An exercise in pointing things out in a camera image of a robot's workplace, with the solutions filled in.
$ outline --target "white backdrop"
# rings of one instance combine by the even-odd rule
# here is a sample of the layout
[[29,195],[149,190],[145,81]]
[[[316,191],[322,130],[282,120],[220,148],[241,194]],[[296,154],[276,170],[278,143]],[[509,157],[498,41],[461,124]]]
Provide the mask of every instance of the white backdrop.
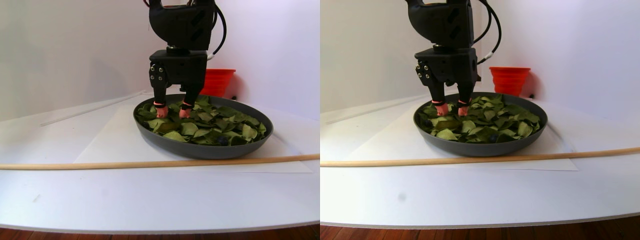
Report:
[[[237,69],[230,94],[318,119],[319,0],[218,4],[229,32],[208,67]],[[0,0],[0,121],[150,90],[164,47],[139,0]]]
[[[640,1],[489,2],[503,36],[485,68],[531,67],[526,93],[533,90],[539,99],[637,124]],[[489,49],[497,34],[492,31],[486,39],[483,48]],[[491,79],[490,72],[484,71],[483,78]],[[485,86],[493,89],[491,81]]]
[[[479,36],[487,13],[478,1],[472,8]],[[402,0],[322,0],[321,112],[428,94],[413,55],[433,44],[413,30],[407,11]],[[486,54],[481,44],[474,47]]]
[[[216,1],[228,22],[209,68],[234,68],[238,100],[318,120],[320,0]],[[221,24],[211,50],[220,42]]]
[[142,1],[0,0],[0,120],[148,88],[163,46]]

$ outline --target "green leaf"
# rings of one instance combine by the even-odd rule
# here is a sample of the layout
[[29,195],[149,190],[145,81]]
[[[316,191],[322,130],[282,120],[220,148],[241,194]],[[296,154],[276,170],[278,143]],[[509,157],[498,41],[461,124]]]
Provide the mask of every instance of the green leaf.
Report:
[[149,121],[157,118],[157,114],[151,113],[147,110],[139,109],[138,116],[140,116],[143,120]]
[[474,129],[471,129],[471,131],[469,131],[469,135],[474,135],[474,134],[478,133],[482,129],[484,129],[484,127],[476,127]]
[[518,126],[518,135],[526,138],[531,134],[531,132],[533,132],[533,128],[531,126],[525,122],[520,122],[520,125]]
[[242,138],[242,136],[240,136],[240,137],[239,137],[239,136],[234,136],[234,137],[232,137],[232,138],[231,138],[231,140],[229,140],[229,143],[230,143],[232,146],[237,146],[237,145],[244,145],[244,144],[247,144],[247,143],[248,143],[248,141],[244,140],[244,139]]
[[245,139],[254,139],[256,136],[258,136],[257,130],[252,129],[249,125],[243,124],[242,137]]
[[200,122],[196,122],[196,125],[199,126],[199,127],[215,127],[214,125],[203,124],[203,123],[200,123]]
[[209,103],[209,96],[204,96],[200,99],[196,100],[196,104],[200,105],[200,107],[202,106],[211,106],[211,103]]
[[176,112],[176,113],[180,113],[180,104],[181,104],[181,102],[169,104],[168,105],[169,110],[171,110],[173,112]]
[[472,121],[477,125],[493,125],[492,123],[481,120],[481,119],[473,119]]
[[460,122],[458,121],[439,121],[438,124],[436,125],[435,129],[436,130],[440,130],[440,129],[450,129],[450,130],[454,130],[460,127]]
[[198,129],[194,134],[193,134],[193,138],[198,138],[201,136],[205,136],[207,135],[207,133],[211,132],[211,130],[207,130],[207,129]]
[[471,130],[476,128],[476,124],[473,121],[465,120],[462,121],[462,132],[469,133]]
[[455,134],[453,134],[453,132],[451,130],[448,129],[442,129],[442,131],[438,132],[438,134],[436,134],[437,138],[442,138],[444,140],[457,140],[458,138],[456,137]]
[[432,123],[434,126],[437,126],[439,121],[449,121],[449,119],[447,119],[447,118],[446,118],[446,117],[444,117],[444,116],[438,117],[438,118],[436,118],[436,119],[431,119],[431,123]]
[[175,140],[175,141],[181,141],[183,143],[187,142],[187,140],[185,140],[182,135],[180,135],[178,132],[176,131],[170,131],[168,133],[166,133],[165,135],[163,135],[163,137],[165,138],[169,138],[171,140]]
[[506,107],[504,107],[504,110],[508,111],[509,114],[511,115],[518,115],[520,113],[524,113],[527,111],[523,107],[513,105],[513,104],[507,105]]
[[526,111],[526,112],[520,113],[519,115],[520,115],[518,117],[519,119],[528,120],[532,124],[535,124],[535,123],[540,121],[540,117],[536,116],[535,114],[531,113],[530,111]]
[[500,134],[500,136],[498,136],[498,140],[496,141],[496,143],[506,143],[509,141],[515,141],[516,139],[507,135],[507,134]]
[[200,117],[200,119],[202,119],[205,122],[209,122],[213,119],[213,116],[211,116],[211,114],[208,114],[206,112],[199,112],[198,116]]
[[264,134],[265,132],[267,132],[267,127],[264,126],[264,124],[260,124],[260,127],[258,127],[258,132],[260,134]]
[[180,133],[182,135],[194,135],[198,131],[198,126],[196,126],[194,123],[191,123],[191,122],[181,124],[181,126],[182,126],[182,132]]
[[230,137],[242,137],[242,135],[240,135],[240,134],[238,134],[238,133],[236,133],[234,131],[224,132],[222,134],[224,134],[225,136],[230,136]]
[[149,127],[152,129],[155,129],[156,127],[158,127],[158,125],[163,124],[168,122],[167,119],[165,118],[157,118],[157,119],[153,119],[151,121],[147,121],[147,123],[149,124]]
[[198,138],[193,138],[191,141],[193,143],[196,143],[196,144],[199,144],[199,145],[210,145],[210,146],[214,145],[214,143],[210,142],[207,138],[205,138],[203,136],[198,137]]
[[506,123],[508,120],[509,118],[501,116],[500,118],[498,118],[498,120],[495,121],[495,125],[498,126],[498,128],[502,128],[504,123]]
[[484,115],[484,113],[482,112],[482,109],[470,109],[469,112],[467,112],[467,116],[481,116]]
[[250,124],[254,125],[254,126],[258,126],[260,124],[260,121],[257,120],[256,118],[252,117],[252,116],[248,116],[246,121],[249,122]]
[[196,121],[201,121],[202,120],[202,118],[200,118],[198,116],[198,112],[197,111],[189,112],[189,117],[195,119]]
[[516,121],[512,121],[512,120],[508,120],[508,119],[507,119],[507,122],[505,122],[505,123],[502,125],[502,127],[501,127],[500,129],[508,129],[508,128],[510,128],[513,124],[516,124],[516,123],[517,123]]
[[226,129],[227,126],[229,126],[229,122],[224,121],[220,118],[216,119],[216,125],[220,128],[220,129]]
[[500,133],[508,135],[510,137],[516,136],[516,133],[514,131],[509,130],[509,129],[500,130]]
[[487,143],[489,143],[489,142],[491,142],[491,141],[490,141],[491,136],[492,136],[492,135],[494,135],[494,134],[495,134],[495,135],[499,135],[499,134],[500,134],[500,132],[498,132],[497,130],[492,129],[492,128],[490,128],[490,127],[485,127],[485,128],[483,128],[482,130],[478,131],[478,132],[476,133],[476,136],[477,136],[480,140],[482,140],[483,142],[487,142]]
[[438,110],[437,110],[437,109],[436,109],[432,104],[430,104],[430,105],[426,106],[426,107],[422,110],[422,112],[423,112],[424,114],[427,114],[427,116],[428,116],[429,118],[434,118],[434,117],[437,117],[437,116],[438,116]]
[[180,115],[179,113],[174,113],[174,112],[169,112],[169,119],[172,122],[181,122],[182,120],[180,119]]
[[234,129],[237,129],[238,126],[240,126],[241,124],[228,124],[226,128],[222,129],[222,132],[229,132],[232,131]]
[[484,112],[484,117],[488,120],[491,121],[491,119],[493,119],[495,117],[495,112],[493,110],[489,110],[489,111],[485,111]]
[[180,124],[178,124],[178,123],[166,122],[166,123],[160,124],[156,128],[154,128],[154,132],[167,133],[167,132],[171,132],[171,131],[174,131],[174,130],[178,129],[179,127],[180,127]]
[[235,109],[230,108],[230,107],[226,107],[226,106],[222,106],[222,107],[218,108],[216,110],[216,112],[218,112],[221,116],[224,116],[224,117],[227,117],[227,118],[228,117],[232,117],[232,116],[236,115],[237,113],[239,113]]

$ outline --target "wooden stick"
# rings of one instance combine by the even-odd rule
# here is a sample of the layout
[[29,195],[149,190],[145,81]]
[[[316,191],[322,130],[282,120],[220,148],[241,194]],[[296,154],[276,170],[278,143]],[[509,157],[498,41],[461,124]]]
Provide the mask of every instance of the wooden stick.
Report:
[[640,147],[623,148],[616,150],[594,151],[594,152],[570,152],[564,154],[536,154],[524,156],[500,156],[500,157],[455,157],[455,158],[434,158],[434,159],[406,159],[406,160],[382,160],[382,161],[320,161],[322,167],[361,167],[361,166],[412,166],[412,165],[434,165],[434,164],[458,164],[458,163],[492,163],[527,160],[546,160],[561,158],[582,158],[582,157],[606,157],[623,154],[640,153]]
[[108,168],[169,168],[176,166],[212,166],[231,164],[284,163],[320,159],[320,154],[227,160],[155,161],[133,163],[0,164],[0,170],[80,170]]

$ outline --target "orange collapsible container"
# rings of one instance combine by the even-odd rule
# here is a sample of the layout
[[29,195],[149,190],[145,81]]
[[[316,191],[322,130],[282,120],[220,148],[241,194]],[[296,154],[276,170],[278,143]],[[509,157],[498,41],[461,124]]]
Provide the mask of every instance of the orange collapsible container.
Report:
[[234,76],[235,69],[207,69],[201,95],[222,97]]
[[525,67],[490,67],[496,93],[520,96],[525,78],[531,68]]

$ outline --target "white table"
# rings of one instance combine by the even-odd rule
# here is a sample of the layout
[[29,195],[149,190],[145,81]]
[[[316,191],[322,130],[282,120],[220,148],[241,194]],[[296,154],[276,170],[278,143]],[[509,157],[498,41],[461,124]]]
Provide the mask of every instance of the white table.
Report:
[[[122,104],[113,100],[0,122],[3,163],[73,163]],[[316,120],[254,106],[302,154],[319,152]],[[170,168],[0,170],[0,227],[99,234],[213,233],[319,223],[319,161],[313,173],[210,173]]]
[[[414,106],[412,99],[324,113],[322,160],[348,156]],[[578,152],[640,146],[640,125],[535,102]],[[384,106],[392,107],[333,121]],[[640,212],[640,155],[572,161],[579,171],[321,168],[321,223],[365,228],[512,227],[603,220]]]

